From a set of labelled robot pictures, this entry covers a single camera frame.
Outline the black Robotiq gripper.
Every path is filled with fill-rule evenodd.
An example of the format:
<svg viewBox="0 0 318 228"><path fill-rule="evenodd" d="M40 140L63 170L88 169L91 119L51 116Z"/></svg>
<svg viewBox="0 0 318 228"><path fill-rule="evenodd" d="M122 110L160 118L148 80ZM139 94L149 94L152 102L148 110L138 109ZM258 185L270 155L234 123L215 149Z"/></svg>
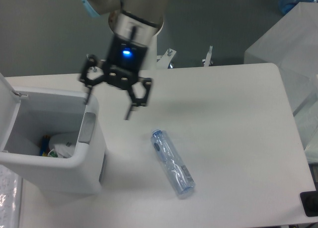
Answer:
<svg viewBox="0 0 318 228"><path fill-rule="evenodd" d="M106 82L128 92L131 104L125 120L129 120L134 108L146 107L152 88L152 78L138 78L138 76L147 50L147 47L136 45L115 35L106 61L99 59L96 55L87 54L79 76L79 82L83 83L87 89L84 104L89 103L93 88L100 83ZM134 93L133 85L137 82L140 82L145 89L145 94L142 98L137 98Z"/></svg>

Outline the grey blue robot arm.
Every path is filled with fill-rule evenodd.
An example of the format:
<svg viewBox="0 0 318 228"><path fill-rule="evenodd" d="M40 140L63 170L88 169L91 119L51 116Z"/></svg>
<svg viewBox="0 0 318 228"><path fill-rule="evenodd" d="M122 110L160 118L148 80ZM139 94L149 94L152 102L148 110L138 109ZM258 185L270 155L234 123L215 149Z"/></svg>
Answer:
<svg viewBox="0 0 318 228"><path fill-rule="evenodd" d="M118 15L105 60L98 59L96 55L87 55L79 81L88 93L102 82L127 91L131 99L125 118L128 120L134 108L147 106L153 80L141 77L139 72L169 0L81 1L93 16L113 11L118 11Z"/></svg>

